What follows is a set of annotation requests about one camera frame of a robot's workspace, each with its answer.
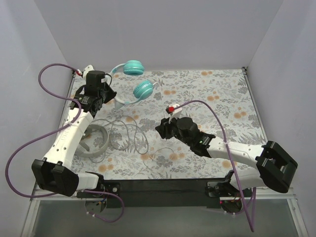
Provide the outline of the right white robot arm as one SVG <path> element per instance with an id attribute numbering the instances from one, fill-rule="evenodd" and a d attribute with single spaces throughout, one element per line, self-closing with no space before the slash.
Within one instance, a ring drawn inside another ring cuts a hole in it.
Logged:
<path id="1" fill-rule="evenodd" d="M 225 142 L 200 131 L 188 117 L 163 118 L 155 130 L 162 139 L 176 138 L 200 157 L 222 158 L 250 166 L 250 170 L 232 176 L 223 184 L 229 196 L 237 195 L 241 187 L 268 187 L 278 193 L 287 193 L 298 168 L 298 163 L 277 142 L 268 141 L 265 145 Z"/>

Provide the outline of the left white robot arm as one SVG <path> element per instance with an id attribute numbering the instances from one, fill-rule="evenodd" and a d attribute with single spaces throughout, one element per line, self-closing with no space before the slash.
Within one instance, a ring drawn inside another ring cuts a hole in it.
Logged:
<path id="1" fill-rule="evenodd" d="M 105 185 L 96 173 L 74 173 L 72 160 L 84 132 L 103 104 L 114 99 L 116 92 L 106 83 L 107 73 L 89 71 L 85 85 L 80 87 L 70 104 L 68 120 L 52 147 L 41 160 L 34 160 L 32 171 L 38 186 L 46 191 L 72 196 L 76 191 L 88 190 L 93 197 L 101 197 Z"/>

